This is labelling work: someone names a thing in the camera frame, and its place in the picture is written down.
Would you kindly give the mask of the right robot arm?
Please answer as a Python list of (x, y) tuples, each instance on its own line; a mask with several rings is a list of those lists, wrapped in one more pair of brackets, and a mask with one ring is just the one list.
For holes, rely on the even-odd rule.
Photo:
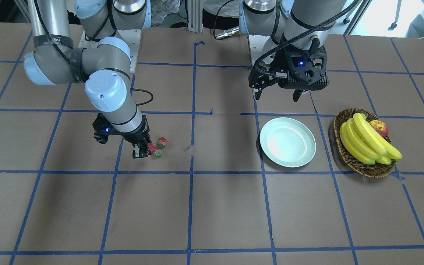
[(75, 14), (85, 40), (95, 47), (75, 47), (65, 0), (29, 0), (34, 51), (25, 55), (27, 77), (37, 85), (83, 83), (100, 112), (93, 122), (94, 139), (105, 144), (120, 135), (133, 146), (133, 158), (152, 154), (145, 115), (131, 95), (131, 49), (121, 30), (151, 25), (148, 0), (76, 0)]

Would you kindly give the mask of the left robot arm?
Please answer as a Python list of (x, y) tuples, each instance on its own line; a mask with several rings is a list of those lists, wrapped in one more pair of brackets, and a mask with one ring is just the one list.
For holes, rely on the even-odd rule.
[(329, 84), (324, 43), (348, 11), (344, 0), (242, 0), (239, 31), (250, 37), (249, 87), (293, 89), (293, 101)]

